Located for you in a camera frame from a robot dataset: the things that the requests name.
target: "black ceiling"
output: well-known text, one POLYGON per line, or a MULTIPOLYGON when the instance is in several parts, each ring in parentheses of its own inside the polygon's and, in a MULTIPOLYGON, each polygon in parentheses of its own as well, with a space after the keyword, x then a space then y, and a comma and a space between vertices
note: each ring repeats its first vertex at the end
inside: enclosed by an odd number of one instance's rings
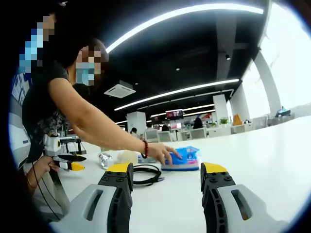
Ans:
MULTIPOLYGON (((108 1, 104 9, 101 40, 108 47, 120 36, 171 10, 204 3, 208 0, 108 1)), ((119 111, 115 108, 168 91, 225 79, 240 79, 257 50, 266 18, 267 0, 225 1, 262 8, 264 14, 201 11, 167 19, 134 35, 109 54, 109 69, 94 104, 115 122, 125 120, 127 113, 155 103, 203 93, 236 90, 232 83, 183 92, 137 104, 119 111), (104 92, 119 80, 132 84, 136 93, 123 99, 109 97, 104 92)), ((226 99, 231 91, 225 92, 226 99)), ((150 115, 176 108, 190 108, 213 103, 212 95, 172 101, 139 109, 150 115)))

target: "black cable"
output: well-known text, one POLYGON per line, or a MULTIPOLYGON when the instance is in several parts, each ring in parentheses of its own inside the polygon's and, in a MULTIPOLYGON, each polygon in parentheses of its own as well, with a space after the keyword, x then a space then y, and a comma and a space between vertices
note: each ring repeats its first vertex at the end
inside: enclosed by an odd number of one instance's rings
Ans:
POLYGON ((50 205, 48 204, 48 201, 45 199, 45 197, 44 197, 44 195, 43 195, 43 192, 42 192, 42 190, 41 190, 41 188, 40 188, 39 181, 38 181, 38 179, 37 179, 37 175, 35 174, 34 163, 32 162, 32 164, 33 164, 33 170, 34 170, 35 180, 37 181, 37 185, 38 185, 38 187, 39 187, 39 189, 40 189, 40 192, 41 192, 41 194, 42 194, 42 197, 43 197, 43 199, 45 200, 45 202, 46 202, 46 204, 48 205, 48 207, 50 208, 50 210, 52 211, 52 213, 57 217, 58 220, 60 220, 60 218, 56 215, 56 213, 52 210, 52 208, 51 208, 50 205))
POLYGON ((47 191, 49 192, 50 196, 51 196, 51 197, 54 199, 54 201, 59 205, 59 207, 62 208, 62 206, 58 203, 58 201, 57 201, 57 200, 53 197, 53 195, 50 193, 50 191, 49 191, 47 185, 46 185, 45 182, 44 182, 43 177, 42 177, 42 181, 43 181, 45 187, 47 188, 47 191))
POLYGON ((146 185, 146 186, 151 186, 153 185, 154 183, 156 182, 160 182, 160 181, 163 181, 165 178, 164 177, 161 177, 160 178, 160 175, 161 175, 161 171, 159 168, 157 168, 156 166, 154 165, 151 165, 151 164, 141 164, 141 165, 135 165, 133 166, 133 172, 140 172, 140 171, 144 171, 144 172, 151 172, 151 173, 154 173, 155 176, 150 178, 150 179, 147 179, 147 180, 144 180, 144 181, 133 181, 134 184, 140 184, 140 185, 146 185), (147 168, 147 167, 140 167, 140 166, 152 166, 155 169, 151 169, 151 168, 147 168))

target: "red bracelet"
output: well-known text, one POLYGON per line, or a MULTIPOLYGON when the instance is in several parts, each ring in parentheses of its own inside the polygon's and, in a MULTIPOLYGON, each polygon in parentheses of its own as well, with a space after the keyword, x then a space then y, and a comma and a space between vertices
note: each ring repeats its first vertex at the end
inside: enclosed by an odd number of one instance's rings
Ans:
POLYGON ((148 157, 148 142, 146 140, 143 140, 145 143, 145 155, 141 154, 141 156, 146 159, 148 157))

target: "white desk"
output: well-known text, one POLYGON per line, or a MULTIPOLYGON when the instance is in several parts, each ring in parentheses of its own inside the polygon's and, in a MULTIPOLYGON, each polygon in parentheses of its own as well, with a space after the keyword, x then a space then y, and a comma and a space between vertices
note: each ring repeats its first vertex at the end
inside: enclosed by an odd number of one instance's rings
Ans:
MULTIPOLYGON (((311 192, 310 137, 311 116, 307 116, 246 133, 166 144, 199 148, 203 161, 224 166, 236 184, 244 184, 264 200, 273 218, 290 221, 311 192)), ((83 171, 59 173, 69 200, 104 174, 96 155, 87 154, 83 171)), ((138 176, 148 175, 136 174, 134 179, 138 176)), ((132 192, 130 232, 206 232, 200 171, 162 176, 164 181, 132 192)))

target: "black t-shirt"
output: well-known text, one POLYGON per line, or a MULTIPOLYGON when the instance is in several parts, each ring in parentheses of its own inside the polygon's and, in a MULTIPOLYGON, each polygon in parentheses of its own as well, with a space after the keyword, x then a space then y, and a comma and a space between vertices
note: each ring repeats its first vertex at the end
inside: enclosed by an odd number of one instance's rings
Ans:
POLYGON ((56 61, 43 61, 32 70, 33 85, 28 90, 22 106, 23 125, 31 140, 30 161, 40 157, 44 148, 43 135, 60 128, 65 116, 57 109, 48 93, 48 84, 55 78, 68 80, 68 73, 56 61))

